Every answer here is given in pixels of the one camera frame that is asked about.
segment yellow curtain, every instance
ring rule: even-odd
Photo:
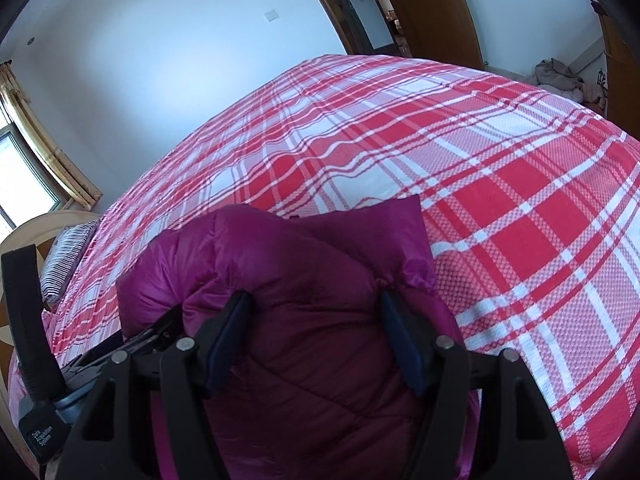
[[[60,150],[36,118],[15,80],[9,63],[0,64],[0,100],[4,109],[51,176],[83,208],[89,210],[102,193]]]

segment purple puffer jacket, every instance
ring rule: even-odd
[[[462,342],[435,282],[414,196],[302,219],[228,206],[156,237],[117,287],[126,336],[180,303],[193,336],[233,291],[253,295],[246,348],[206,406],[231,478],[390,480],[424,407],[402,381],[376,300],[392,285]],[[463,477],[478,423],[469,399]],[[157,398],[153,419],[162,476],[176,478]]]

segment headboard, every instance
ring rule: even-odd
[[[72,210],[54,211],[38,216],[22,224],[5,238],[0,244],[0,255],[21,247],[36,245],[38,270],[40,270],[47,254],[49,254],[53,241],[64,227],[90,222],[97,218],[98,215],[95,213]],[[0,381],[0,427],[2,427],[7,438],[14,445],[27,466],[37,475],[38,465],[18,431],[14,428],[9,414],[7,376],[13,352],[14,345],[4,302],[2,269],[0,268],[0,372],[2,373],[2,380]]]

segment red and white checkered blanket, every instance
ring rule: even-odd
[[[595,113],[499,76],[391,57],[305,62],[108,210],[60,305],[54,353],[68,362],[119,328],[116,278],[164,229],[229,203],[306,216],[419,194],[466,344],[521,352],[584,478],[638,402],[639,160]]]

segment window frame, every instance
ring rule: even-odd
[[[56,211],[58,209],[62,209],[70,196],[65,192],[62,187],[50,176],[49,172],[45,170],[42,163],[38,160],[38,157],[33,153],[29,145],[22,138],[22,134],[15,123],[9,123],[7,126],[0,128],[0,141],[8,138],[10,142],[14,144],[18,153],[22,156],[22,160],[27,165],[27,167],[31,170],[31,173],[40,181],[43,189],[49,193],[53,200],[55,200],[55,204],[49,209],[49,212]],[[9,224],[12,229],[15,229],[17,226],[14,221],[11,220],[11,217],[7,214],[7,212],[2,208],[2,204],[0,203],[0,216]]]

